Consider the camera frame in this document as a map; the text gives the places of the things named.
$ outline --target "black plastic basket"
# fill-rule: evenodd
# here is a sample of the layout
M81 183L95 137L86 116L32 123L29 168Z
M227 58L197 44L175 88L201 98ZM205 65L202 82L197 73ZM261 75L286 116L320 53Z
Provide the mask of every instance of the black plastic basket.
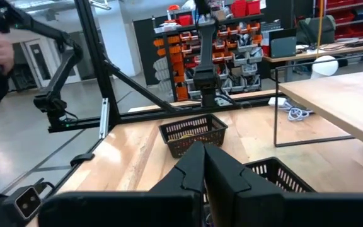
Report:
M245 166L287 192L315 192L278 158L266 158Z
M195 142L211 143L221 146L224 143L228 126L213 114L201 115L159 126L164 143L174 158L180 158Z

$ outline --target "metal bracket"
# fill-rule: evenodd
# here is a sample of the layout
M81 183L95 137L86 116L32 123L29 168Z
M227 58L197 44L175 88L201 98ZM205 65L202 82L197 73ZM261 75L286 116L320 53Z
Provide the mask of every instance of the metal bracket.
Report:
M109 102L104 98L101 103L99 139L104 139L108 131Z

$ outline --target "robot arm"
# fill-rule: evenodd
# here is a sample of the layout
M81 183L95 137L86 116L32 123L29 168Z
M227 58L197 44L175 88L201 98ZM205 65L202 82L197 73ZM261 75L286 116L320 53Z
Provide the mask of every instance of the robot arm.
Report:
M34 99L36 107L42 112L47 113L52 126L62 124L59 118L65 114L67 105L66 102L61 100L60 90L67 80L71 69L83 57L81 47L70 38L68 33L44 25L34 20L24 11L10 5L6 0L0 0L0 32L9 33L11 26L54 39L58 44L60 52L65 51L65 45L73 48L73 54L62 60L62 64L55 72L48 87Z

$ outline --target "white lamp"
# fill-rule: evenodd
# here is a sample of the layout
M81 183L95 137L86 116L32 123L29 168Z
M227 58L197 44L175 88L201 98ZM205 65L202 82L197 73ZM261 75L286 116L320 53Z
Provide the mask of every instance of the white lamp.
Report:
M312 65L312 76L311 79L317 79L317 78L323 78L326 76L331 76L337 72L338 69L338 61L330 61L330 62L323 62L318 63L321 61L327 61L327 60L334 60L335 58L330 55L322 56L317 58L314 61L314 64Z

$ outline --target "storage shelf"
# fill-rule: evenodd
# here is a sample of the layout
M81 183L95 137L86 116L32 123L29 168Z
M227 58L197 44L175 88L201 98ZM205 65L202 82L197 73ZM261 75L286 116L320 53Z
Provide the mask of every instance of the storage shelf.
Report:
M350 21L350 22L346 22L346 23L339 23L336 26L343 26L343 25L353 25L356 23L363 23L363 20L356 20L356 21Z
M339 6L339 7L329 8L329 9L326 9L326 11L329 12L329 11L334 11L334 10L339 10L339 9L348 9L348 8L353 8L353 7L356 7L356 6L363 6L363 3L356 3L356 4L347 5L347 6Z
M258 15L249 15L249 16L244 16L244 17L239 17L239 18L232 18L232 19L226 19L226 20L222 20L219 22L220 25L233 25L239 22L247 22L247 21L255 21L255 20L260 20L264 17L264 14L260 13ZM163 32L163 33L157 33L155 34L155 37L159 38L162 37L164 34L166 35L179 35L179 33L181 32L189 32L189 31L193 31L196 30L196 26L195 25L190 25L190 26L182 26L177 28L177 30L175 31L169 31L169 32Z

